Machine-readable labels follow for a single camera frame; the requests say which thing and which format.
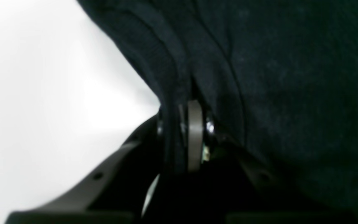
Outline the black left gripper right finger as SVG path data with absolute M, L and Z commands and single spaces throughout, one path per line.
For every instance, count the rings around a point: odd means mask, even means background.
M 197 224 L 352 224 L 243 151 L 198 100 L 187 103 L 187 171 L 200 177 Z

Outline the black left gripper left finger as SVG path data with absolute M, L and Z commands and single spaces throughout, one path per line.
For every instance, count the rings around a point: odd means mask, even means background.
M 149 186 L 164 170 L 163 113 L 136 128 L 122 146 L 78 184 L 7 224 L 137 224 Z

